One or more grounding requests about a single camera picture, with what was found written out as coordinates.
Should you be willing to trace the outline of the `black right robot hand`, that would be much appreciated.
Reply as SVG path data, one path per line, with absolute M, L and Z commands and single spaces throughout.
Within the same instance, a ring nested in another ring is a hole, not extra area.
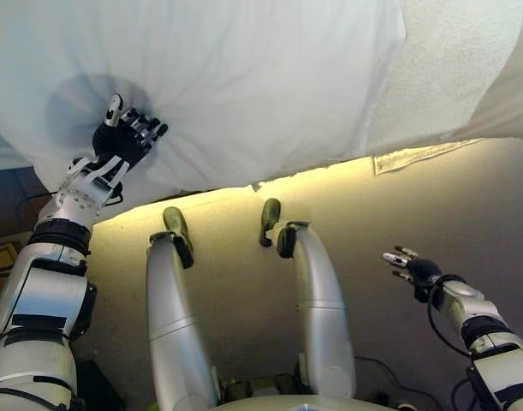
M 413 286 L 414 298 L 427 303 L 429 294 L 442 271 L 436 263 L 423 259 L 411 248 L 395 246 L 393 252 L 382 254 L 384 261 L 393 266 L 392 274 Z

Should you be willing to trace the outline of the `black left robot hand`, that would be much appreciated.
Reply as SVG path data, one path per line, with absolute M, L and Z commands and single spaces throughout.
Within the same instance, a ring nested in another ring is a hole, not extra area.
M 168 130 L 169 125 L 156 117 L 149 117 L 134 107 L 124 109 L 122 96 L 115 93 L 92 137 L 92 146 L 103 163 L 117 156 L 133 168 Z

